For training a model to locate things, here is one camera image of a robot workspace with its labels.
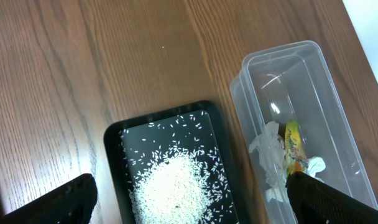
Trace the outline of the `pile of white rice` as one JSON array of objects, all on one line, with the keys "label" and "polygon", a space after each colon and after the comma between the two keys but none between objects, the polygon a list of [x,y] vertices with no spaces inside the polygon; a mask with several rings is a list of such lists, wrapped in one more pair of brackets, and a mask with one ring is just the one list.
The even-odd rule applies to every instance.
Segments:
[{"label": "pile of white rice", "polygon": [[136,223],[238,223],[205,110],[123,129],[119,139]]}]

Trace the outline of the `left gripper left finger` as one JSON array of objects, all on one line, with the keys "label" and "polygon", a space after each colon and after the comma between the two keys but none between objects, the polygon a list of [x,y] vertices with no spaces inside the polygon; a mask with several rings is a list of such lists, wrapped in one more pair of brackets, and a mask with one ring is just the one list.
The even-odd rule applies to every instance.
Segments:
[{"label": "left gripper left finger", "polygon": [[95,178],[82,174],[51,192],[3,216],[0,223],[89,224],[98,200]]}]

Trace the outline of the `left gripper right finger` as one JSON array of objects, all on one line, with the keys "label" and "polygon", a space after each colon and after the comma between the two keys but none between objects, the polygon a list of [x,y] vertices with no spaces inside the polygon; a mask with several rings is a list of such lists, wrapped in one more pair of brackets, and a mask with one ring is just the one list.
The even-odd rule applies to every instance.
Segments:
[{"label": "left gripper right finger", "polygon": [[286,188],[299,224],[378,223],[378,210],[303,172],[289,175]]}]

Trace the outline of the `white tissue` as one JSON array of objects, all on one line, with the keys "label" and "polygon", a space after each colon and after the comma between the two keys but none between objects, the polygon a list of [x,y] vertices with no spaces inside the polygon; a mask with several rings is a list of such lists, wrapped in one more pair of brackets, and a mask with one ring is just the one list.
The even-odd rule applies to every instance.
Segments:
[{"label": "white tissue", "polygon": [[[265,182],[270,186],[265,191],[266,200],[276,200],[287,202],[286,182],[288,179],[285,166],[285,127],[283,136],[279,134],[279,123],[270,121],[265,125],[265,132],[257,136],[249,146],[249,152],[259,153],[260,166],[265,170]],[[313,178],[316,174],[326,169],[326,164],[322,157],[307,157],[308,169],[303,172]]]}]

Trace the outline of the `yellow green snack wrapper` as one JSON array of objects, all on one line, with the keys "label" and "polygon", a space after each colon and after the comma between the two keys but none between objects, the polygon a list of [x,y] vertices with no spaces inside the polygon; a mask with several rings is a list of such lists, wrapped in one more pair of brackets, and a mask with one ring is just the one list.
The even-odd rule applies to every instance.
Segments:
[{"label": "yellow green snack wrapper", "polygon": [[289,120],[285,127],[285,157],[284,166],[287,175],[294,172],[305,172],[308,169],[308,160],[303,148],[299,124],[295,120]]}]

